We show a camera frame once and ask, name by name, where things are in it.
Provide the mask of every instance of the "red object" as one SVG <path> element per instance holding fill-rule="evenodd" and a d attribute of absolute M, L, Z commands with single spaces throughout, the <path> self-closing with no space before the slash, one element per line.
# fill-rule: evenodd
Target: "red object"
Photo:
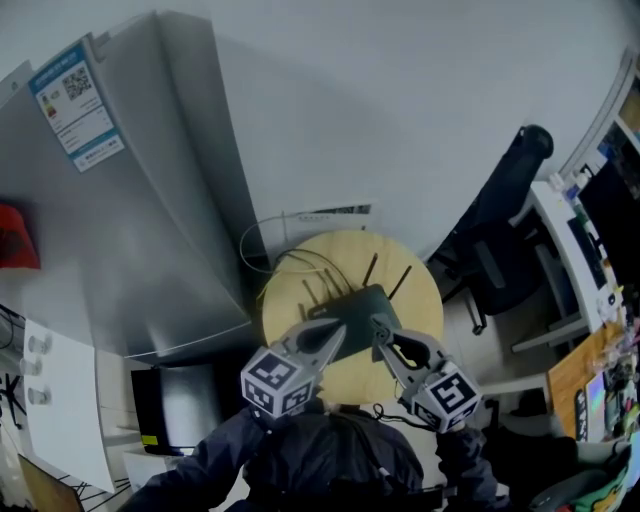
<path fill-rule="evenodd" d="M 40 268 L 20 212 L 0 204 L 0 268 Z"/>

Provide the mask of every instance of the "round wooden table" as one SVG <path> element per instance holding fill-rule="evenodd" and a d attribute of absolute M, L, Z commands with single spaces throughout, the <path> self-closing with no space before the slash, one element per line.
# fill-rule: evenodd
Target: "round wooden table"
<path fill-rule="evenodd" d="M 378 259 L 368 284 L 380 284 L 387 295 L 394 289 L 408 266 L 401 287 L 391 299 L 393 309 L 405 329 L 421 331 L 442 340 L 444 315 L 442 300 L 433 277 L 424 264 L 406 247 L 390 238 L 368 231 L 333 231 L 315 236 L 300 244 L 299 249 L 314 251 L 327 257 L 343 272 L 354 290 L 362 288 L 373 255 Z M 304 258 L 320 269 L 328 268 L 336 284 L 348 291 L 344 280 L 322 258 L 303 252 L 294 256 Z M 291 273 L 309 270 L 310 265 L 285 257 L 278 272 L 267 287 L 264 297 L 262 323 L 268 344 L 277 341 L 288 329 L 302 321 L 299 304 L 308 311 L 315 304 L 305 287 L 319 303 L 330 300 L 325 282 L 317 273 Z M 331 282 L 332 295 L 336 297 Z M 324 371 L 320 397 L 329 402 L 361 405 L 382 402 L 394 397 L 395 380 L 385 363 L 371 360 L 371 349 L 363 350 L 330 364 Z"/>

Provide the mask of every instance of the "qr code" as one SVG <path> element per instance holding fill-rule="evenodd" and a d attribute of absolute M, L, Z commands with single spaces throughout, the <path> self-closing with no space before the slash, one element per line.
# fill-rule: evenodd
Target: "qr code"
<path fill-rule="evenodd" d="M 87 68 L 80 68 L 75 73 L 71 73 L 62 80 L 62 85 L 64 85 L 64 90 L 67 91 L 69 99 L 75 100 L 83 92 L 91 89 Z"/>

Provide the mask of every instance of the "keyboard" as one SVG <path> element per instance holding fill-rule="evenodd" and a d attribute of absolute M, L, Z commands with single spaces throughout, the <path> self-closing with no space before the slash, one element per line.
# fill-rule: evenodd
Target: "keyboard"
<path fill-rule="evenodd" d="M 587 265 L 589 265 L 589 270 L 599 290 L 607 284 L 607 276 L 604 274 L 604 269 L 600 263 L 600 252 L 594 247 L 589 233 L 587 233 L 587 230 L 577 217 L 568 220 L 567 224 L 569 224 L 573 236 L 576 237 L 576 241 L 587 260 Z"/>

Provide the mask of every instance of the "sticker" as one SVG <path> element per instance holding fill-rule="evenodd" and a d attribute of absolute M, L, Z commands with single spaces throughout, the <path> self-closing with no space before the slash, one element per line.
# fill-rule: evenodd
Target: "sticker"
<path fill-rule="evenodd" d="M 282 414 L 293 411 L 296 407 L 308 402 L 311 398 L 311 382 L 292 391 L 282 399 Z"/>
<path fill-rule="evenodd" d="M 275 353 L 267 351 L 249 370 L 249 375 L 255 377 L 258 382 L 264 382 L 270 388 L 278 390 L 295 372 L 295 366 Z"/>
<path fill-rule="evenodd" d="M 124 149 L 78 43 L 29 81 L 53 133 L 80 172 Z"/>
<path fill-rule="evenodd" d="M 427 425 L 429 425 L 436 431 L 440 430 L 440 424 L 442 423 L 440 418 L 435 414 L 433 414 L 431 411 L 425 409 L 418 402 L 414 402 L 413 404 L 413 415 L 420 418 L 422 421 L 424 421 Z"/>
<path fill-rule="evenodd" d="M 261 409 L 267 411 L 269 414 L 273 414 L 273 405 L 275 399 L 273 396 L 264 389 L 259 388 L 256 384 L 244 381 L 244 397 L 249 400 L 253 405 L 257 405 Z"/>
<path fill-rule="evenodd" d="M 476 404 L 477 404 L 477 402 L 471 404 L 469 407 L 467 407 L 460 414 L 458 414 L 457 416 L 454 416 L 453 418 L 451 418 L 451 420 L 449 420 L 449 425 L 447 425 L 447 430 L 451 430 L 454 426 L 456 426 L 458 423 L 460 423 L 467 416 L 471 416 L 471 414 L 473 414 L 473 412 L 476 410 Z"/>
<path fill-rule="evenodd" d="M 452 373 L 441 380 L 429 391 L 447 414 L 451 414 L 477 396 L 466 379 L 458 372 Z"/>
<path fill-rule="evenodd" d="M 141 436 L 142 444 L 145 446 L 152 445 L 158 446 L 158 438 L 156 436 Z"/>

